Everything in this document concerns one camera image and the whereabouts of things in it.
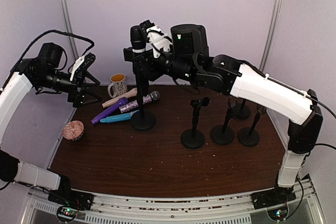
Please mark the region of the purple microphone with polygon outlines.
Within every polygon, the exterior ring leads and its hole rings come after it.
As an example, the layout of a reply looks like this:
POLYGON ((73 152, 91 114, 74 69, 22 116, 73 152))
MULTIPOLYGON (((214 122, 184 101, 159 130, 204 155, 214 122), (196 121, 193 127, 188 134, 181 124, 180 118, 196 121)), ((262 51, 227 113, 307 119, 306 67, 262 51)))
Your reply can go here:
POLYGON ((111 105, 110 107, 108 107, 107 109, 105 109, 103 112, 101 112, 100 114, 98 114, 96 117, 94 117, 91 120, 91 123, 93 125, 97 124, 98 122, 100 122, 101 119, 106 118, 107 116, 109 116, 110 114, 112 114, 115 110, 117 110, 119 107, 125 105, 128 103, 128 99, 127 98, 120 98, 115 104, 111 105))

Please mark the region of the blue microphone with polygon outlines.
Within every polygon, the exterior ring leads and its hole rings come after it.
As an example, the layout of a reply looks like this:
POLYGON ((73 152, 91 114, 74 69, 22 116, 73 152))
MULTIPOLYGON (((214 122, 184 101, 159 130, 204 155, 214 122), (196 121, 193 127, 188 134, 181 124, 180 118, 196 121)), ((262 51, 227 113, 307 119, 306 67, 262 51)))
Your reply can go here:
POLYGON ((114 116, 108 116, 106 118, 103 118, 100 120, 100 123, 115 123, 115 122, 122 122, 122 121, 128 121, 131 119, 132 115, 138 113, 138 110, 132 111, 129 113, 114 115, 114 116))

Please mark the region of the pale pink microphone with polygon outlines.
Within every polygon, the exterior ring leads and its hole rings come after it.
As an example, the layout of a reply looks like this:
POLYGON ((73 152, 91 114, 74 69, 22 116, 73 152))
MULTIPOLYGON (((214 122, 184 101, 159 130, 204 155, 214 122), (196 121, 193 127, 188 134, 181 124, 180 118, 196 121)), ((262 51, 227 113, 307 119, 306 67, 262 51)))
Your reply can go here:
POLYGON ((125 94, 122 94, 120 96, 117 96, 116 98, 112 98, 106 102, 104 102, 102 104, 102 107, 103 108, 107 108, 107 107, 110 107, 112 106, 113 104, 115 104, 118 100, 120 100, 121 98, 132 98, 132 97, 135 97, 137 95, 137 88, 133 88, 131 89, 130 91, 126 92, 125 94))

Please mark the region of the black stand with blue microphone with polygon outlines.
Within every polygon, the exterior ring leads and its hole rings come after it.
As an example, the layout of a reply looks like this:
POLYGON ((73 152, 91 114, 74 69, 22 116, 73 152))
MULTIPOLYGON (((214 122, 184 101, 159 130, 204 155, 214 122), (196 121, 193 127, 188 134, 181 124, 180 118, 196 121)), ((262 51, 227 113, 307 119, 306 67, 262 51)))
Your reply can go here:
POLYGON ((261 106, 257 105, 257 113, 254 117, 251 127, 244 127, 238 132, 239 141, 247 147, 254 147, 260 141, 260 135, 256 131, 256 125, 259 122, 261 116, 260 108, 261 106))

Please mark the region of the black microphone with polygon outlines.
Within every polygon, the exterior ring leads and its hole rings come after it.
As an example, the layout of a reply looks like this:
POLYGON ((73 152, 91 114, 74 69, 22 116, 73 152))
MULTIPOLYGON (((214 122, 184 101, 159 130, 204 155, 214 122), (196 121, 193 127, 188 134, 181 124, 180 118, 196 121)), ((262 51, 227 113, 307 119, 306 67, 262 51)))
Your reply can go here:
POLYGON ((132 51, 136 54, 145 52, 146 41, 141 33, 140 26, 132 26, 130 29, 130 41, 132 51))

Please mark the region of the black stand with glitter microphone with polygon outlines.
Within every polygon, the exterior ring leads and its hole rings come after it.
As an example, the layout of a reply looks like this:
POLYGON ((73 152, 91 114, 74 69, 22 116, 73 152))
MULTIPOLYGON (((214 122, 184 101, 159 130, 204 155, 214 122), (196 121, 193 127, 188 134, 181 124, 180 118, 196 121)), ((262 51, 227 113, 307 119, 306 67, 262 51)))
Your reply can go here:
POLYGON ((211 99, 209 97, 204 97, 201 100, 191 101, 191 106, 193 108, 192 128, 181 134, 181 143, 184 147, 195 150, 204 145, 205 136, 197 129, 197 125, 201 108, 208 106, 210 100, 211 99))

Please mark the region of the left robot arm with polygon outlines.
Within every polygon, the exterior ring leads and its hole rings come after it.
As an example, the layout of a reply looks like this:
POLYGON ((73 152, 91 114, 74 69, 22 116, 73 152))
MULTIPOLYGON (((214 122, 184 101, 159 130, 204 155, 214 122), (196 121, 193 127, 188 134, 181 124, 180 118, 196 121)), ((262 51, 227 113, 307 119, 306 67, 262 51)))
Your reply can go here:
MULTIPOLYGON (((90 87, 100 85, 100 81, 88 71, 96 60, 96 56, 90 52, 94 46, 94 41, 87 37, 55 29, 47 30, 34 38, 15 62, 1 87, 1 137, 5 136, 13 118, 23 110, 24 101, 32 91, 36 94, 66 93, 67 101, 74 108, 100 102, 100 96, 89 90, 90 87), (64 67, 59 65, 61 58, 67 54, 62 46, 53 42, 43 44, 37 56, 26 58, 31 47, 49 34, 89 43, 68 72, 64 72, 64 67)), ((23 162, 4 150, 1 150, 1 181, 6 185, 28 184, 55 191, 56 198, 64 205, 71 205, 76 199, 75 192, 65 186, 65 177, 23 162)))

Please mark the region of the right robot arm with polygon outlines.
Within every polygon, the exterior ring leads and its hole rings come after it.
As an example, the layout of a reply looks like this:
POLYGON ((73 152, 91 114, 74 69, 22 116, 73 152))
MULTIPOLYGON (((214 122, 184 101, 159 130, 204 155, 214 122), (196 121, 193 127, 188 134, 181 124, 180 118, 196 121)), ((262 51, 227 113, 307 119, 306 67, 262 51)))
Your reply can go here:
POLYGON ((272 203, 289 196, 304 157, 315 146, 323 116, 313 90, 301 91, 270 78, 245 60, 227 55, 211 57, 202 25, 182 24, 165 34, 146 20, 140 33, 151 50, 144 54, 144 77, 162 75, 181 79, 194 88, 203 87, 226 96, 246 99, 289 119, 288 145, 278 172, 277 186, 269 192, 272 203))

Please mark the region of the black stand for pink microphone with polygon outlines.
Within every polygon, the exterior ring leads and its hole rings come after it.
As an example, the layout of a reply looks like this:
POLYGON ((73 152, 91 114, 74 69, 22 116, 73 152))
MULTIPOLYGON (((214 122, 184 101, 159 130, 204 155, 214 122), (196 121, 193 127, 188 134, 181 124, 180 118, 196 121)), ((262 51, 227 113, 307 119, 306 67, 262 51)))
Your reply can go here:
POLYGON ((247 119, 251 115, 251 110, 249 106, 246 105, 247 100, 243 99, 241 103, 237 105, 236 108, 234 108, 234 115, 235 118, 238 119, 247 119))

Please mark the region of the black stand for purple microphone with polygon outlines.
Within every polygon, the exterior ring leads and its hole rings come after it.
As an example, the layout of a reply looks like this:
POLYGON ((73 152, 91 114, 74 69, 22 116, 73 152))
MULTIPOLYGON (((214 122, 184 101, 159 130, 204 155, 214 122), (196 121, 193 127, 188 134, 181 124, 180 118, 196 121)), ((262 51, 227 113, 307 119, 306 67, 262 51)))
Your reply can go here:
POLYGON ((236 102, 232 102, 231 98, 227 101, 228 109, 226 111, 225 120, 223 125, 216 125, 211 129, 210 137, 213 142, 219 145, 228 145, 234 140, 234 132, 229 127, 229 122, 233 115, 233 108, 237 105, 236 102))

